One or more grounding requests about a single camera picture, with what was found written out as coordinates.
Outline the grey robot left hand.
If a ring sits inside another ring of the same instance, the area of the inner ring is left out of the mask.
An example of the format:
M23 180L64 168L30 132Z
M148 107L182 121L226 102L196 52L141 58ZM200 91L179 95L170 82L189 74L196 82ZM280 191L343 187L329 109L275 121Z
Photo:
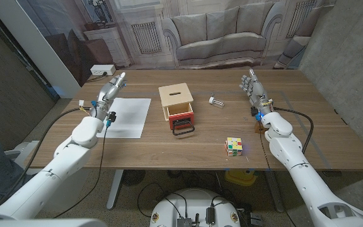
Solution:
M122 72L102 87L96 100L95 118L104 121L111 102L118 96L120 90L126 86L126 82L126 73Z

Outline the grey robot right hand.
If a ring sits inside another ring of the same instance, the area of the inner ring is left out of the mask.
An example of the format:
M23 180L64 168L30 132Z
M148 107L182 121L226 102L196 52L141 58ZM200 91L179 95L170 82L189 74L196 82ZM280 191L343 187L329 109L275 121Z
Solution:
M253 109L252 115L255 115L255 110L257 110L261 116L272 112L272 101L269 99L267 91L263 88L261 82L259 82L254 70L250 69L248 75L243 75L241 77L241 84L239 87L249 98Z

